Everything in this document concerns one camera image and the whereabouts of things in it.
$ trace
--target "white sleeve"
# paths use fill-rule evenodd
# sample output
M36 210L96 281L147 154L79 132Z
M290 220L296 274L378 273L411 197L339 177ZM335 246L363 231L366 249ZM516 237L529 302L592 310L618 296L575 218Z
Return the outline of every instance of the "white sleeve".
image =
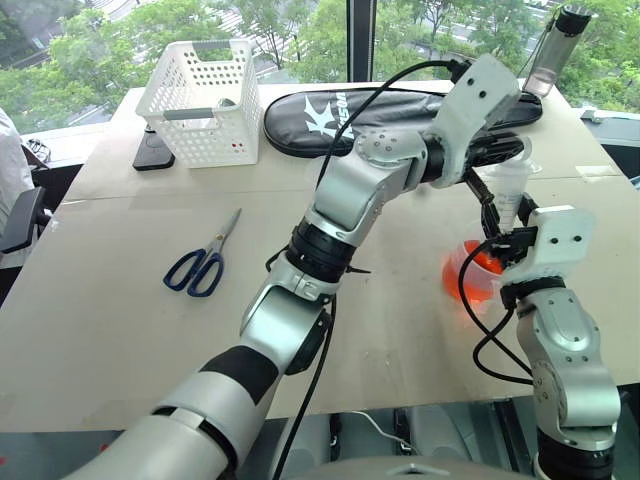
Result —
M20 135L11 119L0 108L0 236L2 236L7 218L16 199L22 192L32 188L31 171L22 152ZM24 254L18 255L21 257L21 259L18 259L14 254L11 254L1 258L1 255L0 268L14 266L8 264L9 257L15 257L15 261L10 263L18 263L18 265L22 264L25 257Z

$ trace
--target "black cable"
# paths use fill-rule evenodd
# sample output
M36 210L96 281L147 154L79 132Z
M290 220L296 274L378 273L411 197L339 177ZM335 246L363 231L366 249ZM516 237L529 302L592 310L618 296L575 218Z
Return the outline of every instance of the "black cable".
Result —
M289 248L288 245L285 245L284 247L282 247L280 250L278 250L276 253L274 253L273 255L271 255L266 262L264 262L264 268L267 269L267 272L271 271L271 265L273 264L273 262L275 262L278 257L280 256L280 254L282 252L284 252L285 250L287 250Z
M300 427L300 422L302 422L302 418L304 417L304 413L307 411L307 407L309 406L309 402L311 402L311 397L313 396L313 392L316 389L316 385L318 384L318 380L320 379L320 374L322 373L322 367L324 366L324 361L327 358L327 353L329 352L329 345L331 344L331 335L333 334L333 326L336 322L336 313L338 311L338 304L336 302L337 295L333 296L331 300L331 323L327 327L327 333L324 338L324 345L322 347L322 352L320 353L320 359L318 360L318 365L316 366L316 371L313 373L313 378L311 379L311 383L309 383L309 388L307 389L307 393L304 396L304 400L302 400L302 404L300 405L300 409L296 414L296 418L293 421L293 425L291 426L291 431L289 432L289 436L287 437L287 441L282 448L282 452L280 452L280 458L278 459L278 465L276 466L275 471L273 472L273 480L279 480L282 475L282 470L284 469L284 464L287 461L287 457L289 456L289 450L291 450L291 445L293 444L293 439L296 436L298 431L298 427Z
M358 107L358 109L355 112L353 112L349 118L347 118L347 120L342 124L340 129L336 132L336 135L333 137L333 141L329 146L329 150L327 150L327 154L324 157L324 161L322 162L322 168L320 169L320 174L318 175L316 188L318 188L318 185L320 185L320 180L322 180L322 177L324 177L324 174L327 171L327 167L329 166L329 160L331 160L331 156L333 155L333 152L336 149L336 146L338 145L338 141L342 137L342 134L347 130L347 128L349 128L349 125L351 125L351 123L353 123L353 121L356 118L358 118L358 115L360 115L365 108L371 105L371 102L373 102L376 98L378 98L378 96L382 92L387 90L393 83L400 80L402 77L409 75L410 73L413 73L416 70L420 70L422 68L427 68L427 67L453 68L453 66L454 64L451 61L444 61L444 60L428 60L426 62L416 63L415 65L412 65L409 68L405 68L401 72L396 73L393 77L391 77L389 80L387 80L378 88L376 88L376 90L369 96L369 98L367 98L364 101L364 103L360 105L360 107Z
M518 377L512 377L510 375L505 375L503 373L499 373L496 372L494 370L491 370L490 368L486 367L481 361L480 361L480 351L491 341L495 338L496 335L498 335L498 333L500 333L504 327L507 326L507 323L509 323L509 320L511 320L511 317L513 316L513 312L514 310L507 310L507 313L504 315L504 317L502 318L502 320L500 320L500 323L498 323L498 325L496 325L496 327L491 330L491 335L486 335L485 337L482 338L482 340L480 340L478 342L478 344L476 345L476 347L473 349L473 363L476 365L476 367L478 367L478 369L484 373L486 373L487 375L497 378L499 380L504 380L505 382L512 382L512 383L521 383L523 385L533 385L533 382L531 380L529 380L528 378L518 378Z
M553 15L551 16L551 20L549 20L549 22L545 25L544 30L540 35L540 38L538 38L538 41L533 47L533 50L531 50L531 53L529 54L529 58L527 58L527 61L524 62L524 65L522 65L522 68L516 75L516 78L520 78L520 75L522 74L522 72L525 70L525 68L527 68L527 65L529 65L529 62L531 61L531 57L533 57L534 53L536 56L533 59L533 65L536 64L536 61L538 60L538 56L540 55L540 49L542 48L542 44L544 43L545 38L547 38L547 34L551 31L551 29L556 23L556 15L558 14L559 10L560 10L560 7L557 7L556 10L553 12Z
M477 317L477 315L471 308L471 305L469 304L469 300L467 299L467 294L464 290L464 276L467 273L467 269L469 268L469 265L471 264L473 259L480 252L482 252L483 250L486 250L487 247L489 247L489 245L493 243L493 241L494 239L488 239L482 242L467 256L467 258L465 258L464 262L462 262L462 266L460 267L460 273L458 274L458 292L460 293L460 299L462 300L462 304L464 305L464 308L467 311L467 314L469 315L471 320L473 320L473 323L475 323L476 326L480 330L482 330L487 337L489 337L489 340L487 341L492 341L493 343L495 343L500 348L500 350L502 350L509 358L511 358L511 360L513 360L520 368L522 368L525 372L527 372L527 374L531 375L531 369L529 368L529 366L526 363L524 363L522 360L520 360L518 356L515 353L513 353L506 345L504 345L500 340L498 340L495 337L495 335L492 335L492 332L487 327L485 327L484 324L480 321L480 319ZM513 379L510 381L515 381L517 377L510 377L510 378Z

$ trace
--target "window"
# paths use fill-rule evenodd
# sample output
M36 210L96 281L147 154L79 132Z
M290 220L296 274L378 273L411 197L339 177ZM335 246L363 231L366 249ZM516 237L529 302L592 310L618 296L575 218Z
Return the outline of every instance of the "window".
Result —
M0 0L0 106L23 134L107 121L178 40L250 38L262 83L346 81L345 25L343 0Z
M557 83L576 107L640 112L640 4L572 0L597 17L587 26ZM514 73L553 12L553 0L378 0L374 80L416 60L492 53Z
M640 112L640 4L573 3L598 17L558 88L574 106ZM371 79L385 80L423 59L484 52L519 72L558 6L378 0ZM262 83L348 78L347 0L0 0L0 106L22 133L103 122L130 88L146 84L168 43L239 36L255 44Z

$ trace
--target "white cable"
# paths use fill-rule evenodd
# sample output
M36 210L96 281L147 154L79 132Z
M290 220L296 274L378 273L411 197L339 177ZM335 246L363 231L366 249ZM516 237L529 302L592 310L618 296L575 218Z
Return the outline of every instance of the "white cable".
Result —
M414 447L413 445L411 445L409 442L404 441L403 439L401 439L400 437L396 437L395 435L391 435L390 433L386 433L384 432L380 426L376 423L376 421L371 418L371 416L368 413L365 412L361 412L360 410L351 410L350 412L345 412L345 413L355 413L356 415L362 415L364 418L366 418L367 420L369 420L369 423L371 423L371 425L373 425L373 428L376 429L376 431L382 435L385 438L389 438L391 440L394 440L396 442L399 442L403 445L406 445L407 447L409 447L411 450L413 450L416 455L422 455L420 453L420 450L418 450L416 447Z

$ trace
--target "beige tabletop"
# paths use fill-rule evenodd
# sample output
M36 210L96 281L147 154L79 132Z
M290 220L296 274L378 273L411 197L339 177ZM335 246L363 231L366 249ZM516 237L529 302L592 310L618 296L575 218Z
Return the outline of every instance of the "beige tabletop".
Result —
M311 198L307 161L278 154L264 141L254 167L188 171L176 162L163 177L136 177L130 163L137 145L127 139L131 129L119 124L125 113L119 110L104 139L113 142L111 157L98 151L88 160L0 309L0 431L131 425L237 341L244 308L265 278L264 260L288 241ZM569 138L584 133L595 153L571 157L573 165L567 158L545 164L558 178L539 176L528 190L541 205L569 203L597 216L589 258L568 286L599 324L602 355L616 382L637 382L638 195L617 171L569 174L576 164L610 165L583 128L576 123L557 130ZM82 193L90 172L107 161L111 168L101 171L112 173L94 178L91 195ZM289 176L279 178L271 169ZM218 175L227 175L227 182ZM120 184L112 185L117 178ZM245 182L242 188L234 178ZM197 299L167 289L161 279L168 267L206 243L238 207L243 213L225 245L227 269L215 294ZM478 212L462 185L442 191L423 186L385 207L353 260L373 273L347 275L340 290L334 340L311 412L530 393L475 369L471 350L481 334L441 286L444 258ZM483 318L494 325L501 306L485 310ZM501 337L522 355L514 332L512 324ZM492 347L484 358L489 367L519 374ZM269 416L293 415L309 379L309 372L286 378Z
M444 80L400 82L399 85L438 92L446 92L452 86L451 82ZM264 108L282 95L327 88L340 88L340 85L260 85L260 102ZM271 147L262 135L260 161L255 166L193 170L181 165L178 160L167 170L134 170L131 163L145 126L144 119L135 114L135 108L143 92L144 89L134 89L125 97L102 142L93 152L91 161L86 163L71 185L67 200L283 191L307 187L305 170L309 160L283 155ZM532 141L534 160L542 166L536 178L623 175L555 88L543 100L543 108L544 115L539 121L514 129Z

